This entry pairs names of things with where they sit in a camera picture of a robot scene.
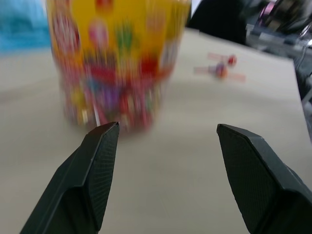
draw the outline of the colorful container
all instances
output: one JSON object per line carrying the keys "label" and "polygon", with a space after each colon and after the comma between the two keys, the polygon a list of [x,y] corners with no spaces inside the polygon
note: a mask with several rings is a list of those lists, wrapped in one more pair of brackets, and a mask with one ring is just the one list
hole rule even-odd
{"label": "colorful container", "polygon": [[66,115],[92,127],[150,126],[189,9],[188,0],[47,0]]}

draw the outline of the blue cloth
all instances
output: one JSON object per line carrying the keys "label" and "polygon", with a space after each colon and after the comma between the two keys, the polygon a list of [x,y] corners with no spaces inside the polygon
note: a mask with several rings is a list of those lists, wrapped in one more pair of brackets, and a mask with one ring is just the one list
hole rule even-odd
{"label": "blue cloth", "polygon": [[0,0],[0,55],[48,46],[49,28],[41,0]]}

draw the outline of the table surface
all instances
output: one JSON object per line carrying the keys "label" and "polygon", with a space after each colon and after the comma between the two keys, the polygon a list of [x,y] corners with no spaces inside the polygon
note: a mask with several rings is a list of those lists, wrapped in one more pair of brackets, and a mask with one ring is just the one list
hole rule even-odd
{"label": "table surface", "polygon": [[[236,54],[231,71],[246,83],[194,75]],[[49,51],[0,59],[0,233],[23,227],[57,167],[85,130],[62,115]],[[187,31],[159,119],[118,143],[112,189],[100,233],[247,234],[229,186],[216,127],[263,136],[312,188],[312,146],[293,63]]]}

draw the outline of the black object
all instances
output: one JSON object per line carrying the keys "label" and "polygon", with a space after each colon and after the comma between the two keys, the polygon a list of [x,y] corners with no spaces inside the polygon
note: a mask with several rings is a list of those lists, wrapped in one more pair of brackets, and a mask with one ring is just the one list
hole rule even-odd
{"label": "black object", "polygon": [[119,124],[88,133],[57,169],[21,234],[97,234],[115,165]]}
{"label": "black object", "polygon": [[312,192],[266,141],[247,130],[217,128],[232,192],[251,234],[312,233]]}
{"label": "black object", "polygon": [[187,27],[221,39],[246,44],[242,0],[202,0]]}

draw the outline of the yellow label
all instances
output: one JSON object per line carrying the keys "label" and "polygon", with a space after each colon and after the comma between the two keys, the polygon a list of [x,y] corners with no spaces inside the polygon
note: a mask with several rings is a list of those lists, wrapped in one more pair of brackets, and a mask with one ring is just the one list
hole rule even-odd
{"label": "yellow label", "polygon": [[114,82],[161,78],[173,68],[189,9],[188,0],[47,0],[54,58]]}

